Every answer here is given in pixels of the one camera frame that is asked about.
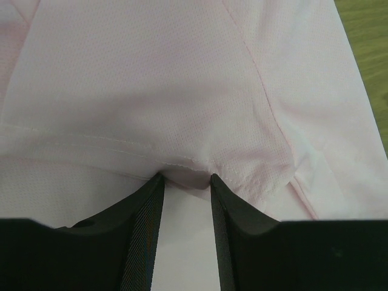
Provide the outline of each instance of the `pink fabric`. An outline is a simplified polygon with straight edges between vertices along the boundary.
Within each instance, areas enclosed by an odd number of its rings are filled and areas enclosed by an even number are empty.
[[[113,202],[42,213],[96,201],[88,186],[58,205],[44,173],[66,181],[65,166],[131,177],[114,201],[156,172],[208,199],[218,173],[278,219],[388,217],[387,158],[333,1],[1,5],[3,216],[72,224]],[[13,186],[26,167],[41,169],[28,198]]]

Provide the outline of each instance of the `textured fabric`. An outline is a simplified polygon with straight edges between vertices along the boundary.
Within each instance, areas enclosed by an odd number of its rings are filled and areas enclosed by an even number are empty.
[[[67,195],[43,173],[67,183],[57,169],[74,167],[131,190],[162,172],[202,196],[217,173],[278,219],[388,216],[388,162],[332,1],[27,2],[1,2],[0,213],[73,222],[39,207]],[[24,163],[43,171],[36,206],[16,193]],[[95,195],[69,208],[111,203]]]

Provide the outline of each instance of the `green background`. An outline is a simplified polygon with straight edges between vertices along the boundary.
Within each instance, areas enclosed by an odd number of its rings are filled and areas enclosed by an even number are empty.
[[[335,0],[388,155],[388,0]]]

